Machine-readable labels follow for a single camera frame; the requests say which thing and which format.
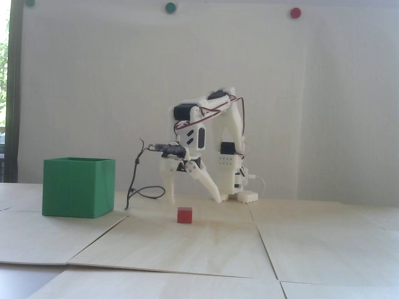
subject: window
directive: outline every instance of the window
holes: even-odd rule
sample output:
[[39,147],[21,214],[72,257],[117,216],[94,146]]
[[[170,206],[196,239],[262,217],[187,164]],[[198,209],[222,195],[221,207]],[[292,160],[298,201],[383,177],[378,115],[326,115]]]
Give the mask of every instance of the window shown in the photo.
[[6,142],[6,97],[8,34],[11,0],[0,1],[0,182],[4,178],[4,149]]

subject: small red block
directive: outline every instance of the small red block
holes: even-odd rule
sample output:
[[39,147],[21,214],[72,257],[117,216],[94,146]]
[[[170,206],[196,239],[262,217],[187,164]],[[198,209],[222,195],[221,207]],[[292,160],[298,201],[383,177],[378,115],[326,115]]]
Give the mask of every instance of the small red block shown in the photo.
[[192,223],[193,209],[192,208],[177,208],[177,223]]

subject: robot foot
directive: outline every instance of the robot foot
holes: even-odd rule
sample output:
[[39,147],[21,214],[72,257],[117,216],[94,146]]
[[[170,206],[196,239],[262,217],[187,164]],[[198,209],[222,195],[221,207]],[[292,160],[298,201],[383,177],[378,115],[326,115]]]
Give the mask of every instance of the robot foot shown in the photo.
[[228,194],[221,194],[221,195],[220,195],[221,201],[226,201],[228,198],[229,198],[229,195],[228,195]]
[[242,203],[258,201],[258,194],[252,191],[241,191],[237,193],[237,200]]

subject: green magnet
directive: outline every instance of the green magnet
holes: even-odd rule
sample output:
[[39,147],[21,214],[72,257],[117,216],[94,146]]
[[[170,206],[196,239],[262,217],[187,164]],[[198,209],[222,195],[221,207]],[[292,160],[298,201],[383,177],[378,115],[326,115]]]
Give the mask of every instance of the green magnet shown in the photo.
[[35,0],[25,0],[25,5],[27,7],[33,7],[35,5]]
[[167,13],[172,14],[176,11],[176,4],[174,4],[173,2],[169,2],[165,5],[165,9]]

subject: red magnet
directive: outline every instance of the red magnet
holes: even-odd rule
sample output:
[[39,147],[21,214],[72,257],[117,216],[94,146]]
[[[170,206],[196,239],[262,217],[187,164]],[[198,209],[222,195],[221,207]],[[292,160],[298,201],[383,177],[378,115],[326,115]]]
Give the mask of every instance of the red magnet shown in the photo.
[[301,16],[302,12],[300,10],[300,8],[295,7],[293,9],[291,9],[291,17],[293,19],[298,19]]

